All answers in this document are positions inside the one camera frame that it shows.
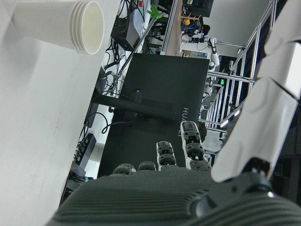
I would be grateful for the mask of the right dexterous robot hand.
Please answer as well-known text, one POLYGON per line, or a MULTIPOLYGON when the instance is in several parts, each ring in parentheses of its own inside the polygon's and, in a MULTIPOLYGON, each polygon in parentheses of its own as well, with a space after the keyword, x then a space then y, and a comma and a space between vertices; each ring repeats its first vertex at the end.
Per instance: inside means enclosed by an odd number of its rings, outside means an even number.
POLYGON ((301 98, 301 3, 284 5, 257 80, 210 169, 127 169, 76 189, 50 226, 298 226, 300 207, 272 192, 273 173, 301 98))

